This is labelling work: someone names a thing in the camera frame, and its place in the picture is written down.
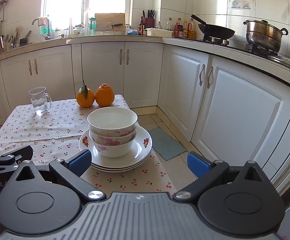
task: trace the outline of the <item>table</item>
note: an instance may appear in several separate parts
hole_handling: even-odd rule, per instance
[[[112,106],[128,108],[122,95],[115,95]],[[98,108],[96,102],[90,108],[82,108],[75,99],[55,101],[47,113],[39,116],[32,105],[18,106],[0,129],[0,155],[31,145],[35,165],[69,159],[79,152],[79,139],[88,130],[88,114]],[[134,170],[107,173],[90,167],[82,178],[108,197],[113,191],[176,192],[153,150],[148,160]]]

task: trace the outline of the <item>glass mug handle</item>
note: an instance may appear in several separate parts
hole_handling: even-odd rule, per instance
[[[49,107],[45,107],[47,110],[51,109],[52,108],[52,99],[51,99],[51,96],[47,93],[44,93],[44,96],[47,97],[48,101],[49,101]]]

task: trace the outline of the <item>white bowl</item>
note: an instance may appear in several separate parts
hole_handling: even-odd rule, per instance
[[[121,136],[121,137],[106,137],[106,136],[96,134],[90,130],[89,136],[90,136],[90,138],[93,138],[93,140],[95,142],[97,142],[101,145],[117,146],[117,145],[122,145],[122,144],[128,143],[131,140],[133,140],[136,137],[136,129],[133,132],[131,132],[130,134],[127,134],[127,135]]]
[[[131,140],[130,142],[122,144],[122,145],[107,146],[107,145],[101,145],[93,140],[97,151],[100,154],[106,157],[110,157],[110,158],[120,157],[126,154],[132,147],[133,141],[134,140]]]
[[[123,107],[103,107],[91,112],[89,129],[105,137],[122,137],[135,130],[137,114]]]

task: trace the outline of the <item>water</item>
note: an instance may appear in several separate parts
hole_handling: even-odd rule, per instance
[[[46,102],[45,98],[35,99],[34,101],[32,100],[32,104],[36,114],[42,115],[43,113],[46,112],[45,102]]]

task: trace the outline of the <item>green mat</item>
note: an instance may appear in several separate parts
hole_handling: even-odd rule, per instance
[[[160,127],[150,130],[149,134],[152,137],[153,149],[166,161],[186,152],[178,141],[175,141]]]

